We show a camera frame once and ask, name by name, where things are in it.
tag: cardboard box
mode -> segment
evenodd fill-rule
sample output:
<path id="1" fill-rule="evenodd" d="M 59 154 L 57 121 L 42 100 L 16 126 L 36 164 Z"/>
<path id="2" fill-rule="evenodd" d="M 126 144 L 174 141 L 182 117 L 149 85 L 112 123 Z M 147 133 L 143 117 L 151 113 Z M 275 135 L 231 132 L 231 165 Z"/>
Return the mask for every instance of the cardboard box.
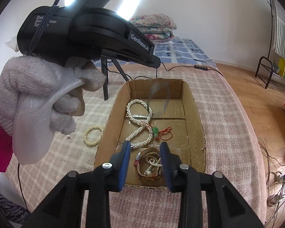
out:
<path id="1" fill-rule="evenodd" d="M 158 88 L 157 92 L 151 97 L 151 88 L 158 86 L 158 84 L 166 88 Z M 132 99 L 141 99 L 149 103 L 153 111 L 150 125 L 158 127 L 160 131 L 172 127 L 171 133 L 173 136 L 167 141 L 171 153 L 179 155 L 183 163 L 191 165 L 199 172 L 204 172 L 206 162 L 205 139 L 198 110 L 189 85 L 183 80 L 173 79 L 134 80 L 122 86 L 99 143 L 95 167 L 108 162 L 111 155 L 119 150 L 119 146 L 122 145 L 126 137 L 138 128 L 138 125 L 133 124 L 126 114 L 126 106 Z M 141 104 L 133 104 L 131 113 L 148 115 L 147 109 Z M 144 141 L 148 135 L 149 132 L 144 129 L 132 141 Z M 167 134 L 162 138 L 168 139 L 169 137 L 170 135 Z M 159 145 L 162 140 L 154 140 L 154 142 Z M 165 186 L 163 177 L 155 181 L 139 180 L 137 178 L 133 164 L 138 152 L 143 150 L 131 150 L 125 183 L 133 186 L 156 188 Z M 148 164 L 142 162 L 142 174 L 147 167 Z"/>

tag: beaded bracelet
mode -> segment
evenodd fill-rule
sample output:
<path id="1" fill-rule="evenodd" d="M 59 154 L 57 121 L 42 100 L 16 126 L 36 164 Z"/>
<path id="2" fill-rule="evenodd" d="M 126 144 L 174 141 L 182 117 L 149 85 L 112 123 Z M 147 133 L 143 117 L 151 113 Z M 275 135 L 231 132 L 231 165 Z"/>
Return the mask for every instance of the beaded bracelet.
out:
<path id="1" fill-rule="evenodd" d="M 88 133 L 90 133 L 92 130 L 94 129 L 98 129 L 100 130 L 101 132 L 103 132 L 103 128 L 102 127 L 99 127 L 99 126 L 91 126 L 90 128 L 87 129 L 87 131 L 84 133 L 84 143 L 87 145 L 87 146 L 96 146 L 98 143 L 100 143 L 100 138 L 98 138 L 96 141 L 93 141 L 93 142 L 90 142 L 87 140 L 87 135 Z"/>

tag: blue checkered sheet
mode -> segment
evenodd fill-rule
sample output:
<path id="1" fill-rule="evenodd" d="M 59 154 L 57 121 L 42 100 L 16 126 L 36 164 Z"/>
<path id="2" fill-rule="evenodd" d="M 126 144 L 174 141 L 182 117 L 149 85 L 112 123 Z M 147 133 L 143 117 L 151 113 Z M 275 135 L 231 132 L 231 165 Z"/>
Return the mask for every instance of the blue checkered sheet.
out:
<path id="1" fill-rule="evenodd" d="M 216 68 L 215 62 L 210 59 L 191 39 L 175 37 L 172 43 L 155 45 L 154 55 L 158 56 L 163 63 L 198 64 Z M 100 61 L 94 63 L 101 67 Z M 119 61 L 120 65 L 133 64 L 133 62 Z"/>

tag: white cotton glove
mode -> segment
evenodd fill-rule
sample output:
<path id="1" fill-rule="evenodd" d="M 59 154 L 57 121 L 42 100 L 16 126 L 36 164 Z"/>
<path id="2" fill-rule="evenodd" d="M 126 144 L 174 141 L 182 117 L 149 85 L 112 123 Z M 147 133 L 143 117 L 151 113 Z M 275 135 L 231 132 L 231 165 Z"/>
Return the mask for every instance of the white cotton glove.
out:
<path id="1" fill-rule="evenodd" d="M 82 88 L 87 91 L 98 90 L 106 79 L 89 60 L 83 69 L 75 68 L 74 71 L 82 71 L 81 76 L 86 80 Z M 48 96 L 56 86 L 56 75 L 42 59 L 20 56 L 8 60 L 0 75 L 0 126 L 3 130 L 12 135 L 20 92 Z M 74 132 L 76 123 L 70 113 L 80 105 L 84 107 L 82 94 L 80 99 L 69 94 L 61 97 L 52 107 L 50 128 L 66 135 Z"/>

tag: brown watch strap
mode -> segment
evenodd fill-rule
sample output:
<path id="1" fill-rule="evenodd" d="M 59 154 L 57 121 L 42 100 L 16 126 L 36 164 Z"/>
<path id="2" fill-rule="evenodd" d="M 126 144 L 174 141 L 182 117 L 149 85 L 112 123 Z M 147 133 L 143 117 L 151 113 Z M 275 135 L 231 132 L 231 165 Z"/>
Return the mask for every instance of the brown watch strap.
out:
<path id="1" fill-rule="evenodd" d="M 151 147 L 151 148 L 147 148 L 146 150 L 139 152 L 136 156 L 136 159 L 134 161 L 134 167 L 135 167 L 135 172 L 137 175 L 137 178 L 140 179 L 144 179 L 144 180 L 156 180 L 158 178 L 160 178 L 163 175 L 163 171 L 161 167 L 157 167 L 157 171 L 156 171 L 156 175 L 152 175 L 152 176 L 145 176 L 144 174 L 142 174 L 140 172 L 140 165 L 141 165 L 141 161 L 143 158 L 145 158 L 148 154 L 150 153 L 155 153 L 158 156 L 160 156 L 158 149 Z"/>

